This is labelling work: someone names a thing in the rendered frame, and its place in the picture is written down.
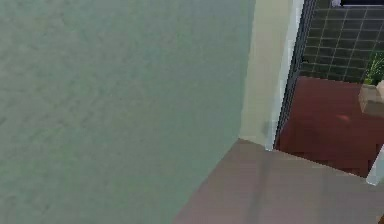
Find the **green house plant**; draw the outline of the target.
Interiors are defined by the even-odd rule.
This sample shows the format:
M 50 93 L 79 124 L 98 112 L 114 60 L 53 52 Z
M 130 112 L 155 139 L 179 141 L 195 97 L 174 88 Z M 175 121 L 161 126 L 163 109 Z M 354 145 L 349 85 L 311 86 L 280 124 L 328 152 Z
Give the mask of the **green house plant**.
M 365 84 L 376 86 L 384 79 L 384 51 L 375 52 L 370 59 L 364 79 Z

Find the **white door frame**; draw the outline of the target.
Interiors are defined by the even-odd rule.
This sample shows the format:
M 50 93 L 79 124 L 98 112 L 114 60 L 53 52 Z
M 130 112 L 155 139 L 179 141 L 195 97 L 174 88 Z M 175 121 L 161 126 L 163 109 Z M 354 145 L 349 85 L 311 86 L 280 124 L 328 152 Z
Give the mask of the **white door frame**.
M 317 0 L 293 0 L 265 148 L 273 151 L 287 123 Z

